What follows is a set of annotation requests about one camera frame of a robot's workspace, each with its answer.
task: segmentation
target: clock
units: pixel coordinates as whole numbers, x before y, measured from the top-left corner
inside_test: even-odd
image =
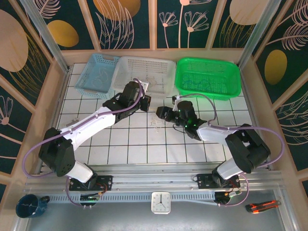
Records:
[[[171,196],[167,192],[152,193],[151,210],[155,214],[168,214],[171,211]]]

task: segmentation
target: orange box cutter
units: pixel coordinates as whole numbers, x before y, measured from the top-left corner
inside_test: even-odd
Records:
[[[278,208],[281,205],[280,201],[266,201],[259,204],[249,204],[245,208],[249,213],[257,214],[269,210],[271,208]]]

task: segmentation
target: blue mug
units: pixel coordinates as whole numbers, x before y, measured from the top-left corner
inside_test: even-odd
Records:
[[[16,214],[20,218],[39,217],[46,211],[49,200],[49,196],[39,198],[33,194],[28,194],[17,203]]]

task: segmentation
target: dark green wallpaper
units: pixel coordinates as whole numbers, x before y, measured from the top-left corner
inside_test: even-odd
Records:
[[[6,188],[5,184],[0,184],[0,204],[1,204],[4,192],[5,192],[5,188]]]
[[[246,0],[243,3],[242,0],[227,0],[213,48],[243,48],[246,45],[267,1]]]
[[[303,181],[303,187],[304,187],[306,195],[308,197],[308,180]]]
[[[35,105],[50,63],[7,0],[0,21],[0,74]]]
[[[150,48],[148,0],[87,0],[87,3],[103,50]]]
[[[61,50],[94,49],[77,0],[34,0],[34,4]]]
[[[32,114],[0,87],[0,172],[10,174]]]
[[[265,38],[265,35],[268,33],[268,31],[270,30],[271,26],[272,26],[273,23],[275,22],[277,16],[279,15],[279,13],[280,13],[282,7],[283,7],[284,4],[285,4],[285,1],[286,1],[286,0],[282,0],[282,1],[280,2],[279,7],[278,7],[276,13],[275,13],[274,16],[272,17],[272,19],[271,19],[271,21],[270,21],[268,27],[267,27],[266,30],[264,31],[262,37],[260,38],[259,42],[257,43],[255,49],[254,49],[253,52],[252,52],[252,55],[253,55],[253,56],[255,55],[255,53],[257,52],[257,50],[259,49],[261,43],[263,42],[263,40],[264,40],[264,38]]]
[[[205,48],[218,1],[197,2],[157,1],[157,48]]]
[[[301,3],[292,3],[256,61],[272,103],[308,68],[307,6]]]
[[[297,170],[308,168],[308,82],[276,110],[276,115]]]

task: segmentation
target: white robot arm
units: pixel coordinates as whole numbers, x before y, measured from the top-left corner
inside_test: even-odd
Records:
[[[96,183],[97,174],[86,164],[76,161],[74,151],[97,132],[127,118],[135,111],[140,109],[147,112],[151,97],[145,95],[147,83],[142,85],[144,87],[140,89],[139,83],[131,81],[122,93],[107,100],[87,118],[60,130],[55,128],[47,130],[44,140],[59,134],[63,136],[43,144],[39,152],[40,159],[58,177],[69,176],[78,180],[83,188],[91,190]]]
[[[195,114],[191,101],[182,101],[173,97],[174,108],[159,107],[156,115],[177,126],[184,127],[187,135],[199,141],[212,141],[226,145],[233,158],[217,166],[212,172],[214,182],[222,187],[233,176],[241,172],[251,173],[270,155],[268,146],[252,129],[230,129],[211,126]]]

